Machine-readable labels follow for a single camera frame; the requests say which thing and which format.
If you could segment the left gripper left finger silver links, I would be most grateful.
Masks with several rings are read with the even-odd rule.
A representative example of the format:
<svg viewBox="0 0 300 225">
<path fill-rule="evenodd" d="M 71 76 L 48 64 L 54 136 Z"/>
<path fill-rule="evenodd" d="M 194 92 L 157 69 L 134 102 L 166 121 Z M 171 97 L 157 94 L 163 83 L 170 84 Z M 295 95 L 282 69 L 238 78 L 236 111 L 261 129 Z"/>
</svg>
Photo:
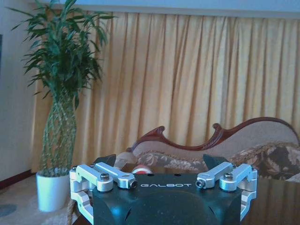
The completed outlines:
<svg viewBox="0 0 300 225">
<path fill-rule="evenodd" d="M 109 192 L 114 184 L 122 189 L 137 187 L 132 173 L 126 173 L 104 162 L 92 165 L 77 165 L 69 171 L 71 199 L 77 202 L 80 213 L 90 222 L 94 222 L 93 207 L 85 190 L 96 188 L 101 193 Z"/>
</svg>

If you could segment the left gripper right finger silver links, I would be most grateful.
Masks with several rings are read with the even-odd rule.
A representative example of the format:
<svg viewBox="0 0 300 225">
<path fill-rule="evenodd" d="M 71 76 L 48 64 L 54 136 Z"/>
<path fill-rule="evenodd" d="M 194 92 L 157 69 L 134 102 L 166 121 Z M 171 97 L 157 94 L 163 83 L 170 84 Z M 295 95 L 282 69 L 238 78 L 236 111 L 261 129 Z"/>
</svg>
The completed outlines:
<svg viewBox="0 0 300 225">
<path fill-rule="evenodd" d="M 199 189 L 213 188 L 219 182 L 219 187 L 226 192 L 241 192 L 240 219 L 243 220 L 250 209 L 251 201 L 257 197 L 258 172 L 249 164 L 235 164 L 224 157 L 203 155 L 208 171 L 197 175 L 196 187 Z"/>
</svg>

